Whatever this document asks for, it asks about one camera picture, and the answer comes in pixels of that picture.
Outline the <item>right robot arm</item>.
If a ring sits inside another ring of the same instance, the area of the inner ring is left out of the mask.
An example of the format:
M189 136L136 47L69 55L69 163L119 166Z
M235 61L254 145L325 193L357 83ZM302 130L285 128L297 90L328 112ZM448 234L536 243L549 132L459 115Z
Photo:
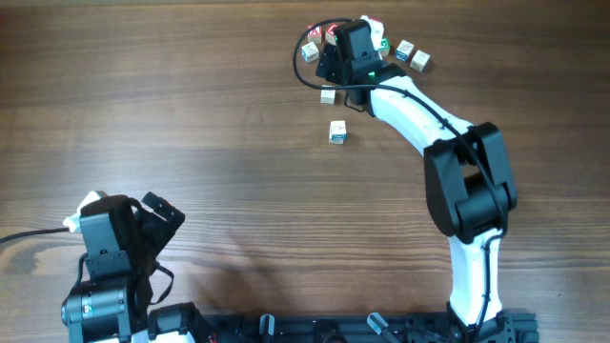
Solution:
M426 203L449 239L453 336L479 342L499 330L498 255L517 191L499 129L459 119L423 94L404 69L379 53L381 23L326 21L332 37L316 74L324 90L344 91L346 107L398 131L423 157Z

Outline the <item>blue letter D block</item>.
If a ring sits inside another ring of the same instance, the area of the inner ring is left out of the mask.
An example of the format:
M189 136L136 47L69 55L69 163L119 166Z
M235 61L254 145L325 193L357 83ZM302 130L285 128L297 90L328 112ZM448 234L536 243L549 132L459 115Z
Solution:
M346 122L344 120L332 121L329 126L329 143L343 145L346 137Z

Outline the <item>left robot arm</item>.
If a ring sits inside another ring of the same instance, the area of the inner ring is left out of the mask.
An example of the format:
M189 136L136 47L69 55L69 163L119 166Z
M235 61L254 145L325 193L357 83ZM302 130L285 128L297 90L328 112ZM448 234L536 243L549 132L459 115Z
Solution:
M171 274L157 256L184 221L183 212L152 192L142 200L87 194L63 221L86 247L61 307L71 343L218 340L194 303L164 307L168 293L153 294L152 275Z

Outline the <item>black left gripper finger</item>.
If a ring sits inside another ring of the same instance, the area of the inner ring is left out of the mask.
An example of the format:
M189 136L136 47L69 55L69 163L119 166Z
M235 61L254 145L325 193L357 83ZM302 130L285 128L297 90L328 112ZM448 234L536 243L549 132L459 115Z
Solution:
M157 257L172 239L171 226L157 214L144 210L137 210L135 218L147 248L153 257Z
M172 237L185 221L185 214L171 205L164 198L157 196L153 192L148 192L142 199L142 203L162 217L172 228Z

